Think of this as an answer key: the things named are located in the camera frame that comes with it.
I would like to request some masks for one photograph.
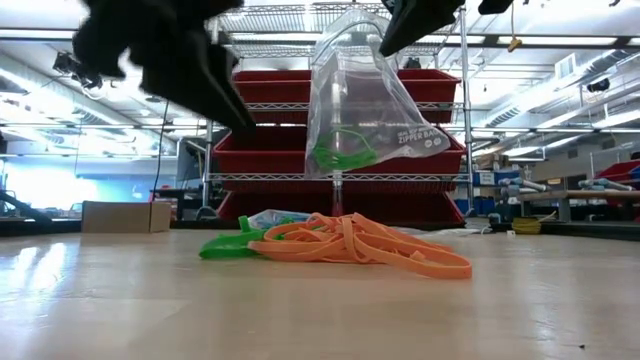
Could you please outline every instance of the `orange rubber band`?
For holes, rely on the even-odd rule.
[[[276,237],[284,234],[284,240]],[[273,260],[389,264],[437,279],[469,279],[471,263],[448,246],[428,243],[360,214],[276,226],[249,248]]]

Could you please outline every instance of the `red shelf tray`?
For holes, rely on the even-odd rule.
[[[296,196],[232,192],[218,208],[218,216],[224,220],[235,220],[239,216],[251,216],[268,209],[331,215],[331,207],[329,194]],[[446,194],[398,196],[346,193],[344,213],[354,212],[386,224],[414,223],[439,227],[457,227],[464,224],[464,217]]]
[[[439,70],[400,70],[398,77],[416,102],[452,103],[460,80]],[[234,75],[238,92],[245,103],[309,103],[310,70],[243,71]],[[258,123],[306,124],[308,111],[253,111]],[[434,124],[450,123],[452,111],[423,111]]]
[[[596,178],[608,179],[615,182],[625,183],[632,180],[633,170],[640,167],[640,160],[632,160],[623,163],[613,164],[600,172]]]
[[[459,226],[464,217],[447,194],[344,194],[344,212],[360,213],[380,223]]]
[[[218,208],[218,217],[235,220],[239,216],[251,216],[261,211],[275,209],[303,213],[320,212],[331,215],[331,193],[307,194],[239,194],[231,192]]]
[[[361,174],[457,174],[464,147],[449,136],[449,150],[428,158],[398,158],[352,173]],[[301,174],[304,172],[306,128],[259,127],[253,136],[223,138],[213,150],[221,173]],[[329,182],[318,181],[226,181],[224,188],[237,192],[324,192]],[[358,192],[452,191],[455,184],[438,182],[346,182],[346,189]]]

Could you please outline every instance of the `metal wire shelf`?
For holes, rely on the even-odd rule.
[[[209,174],[209,181],[389,181],[468,183],[468,174],[342,174],[305,179],[303,174]]]
[[[246,104],[249,111],[308,111],[309,103],[249,103]],[[462,103],[416,103],[420,111],[453,111],[462,110]]]
[[[231,47],[243,58],[310,57],[317,36],[348,10],[361,9],[386,19],[381,3],[316,3],[245,6],[219,17]],[[440,52],[456,23],[443,27],[405,50],[406,56],[433,56]],[[370,50],[362,49],[363,55]]]

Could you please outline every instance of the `table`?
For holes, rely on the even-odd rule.
[[[557,190],[542,193],[522,194],[518,200],[523,205],[522,215],[530,202],[537,200],[558,200],[558,216],[560,221],[571,221],[570,199],[618,199],[630,202],[640,201],[640,191],[594,191],[594,190]]]
[[[0,240],[2,358],[640,358],[638,243],[452,236],[474,278],[446,281],[386,265],[201,261],[219,233]]]

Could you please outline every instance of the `clear plastic bag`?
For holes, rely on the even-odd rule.
[[[249,217],[249,225],[254,229],[267,230],[274,226],[292,223],[305,222],[311,214],[283,211],[265,210]]]
[[[370,12],[350,10],[316,43],[307,178],[449,148],[448,137],[422,118],[398,79],[403,54],[385,59],[378,51],[388,24]]]

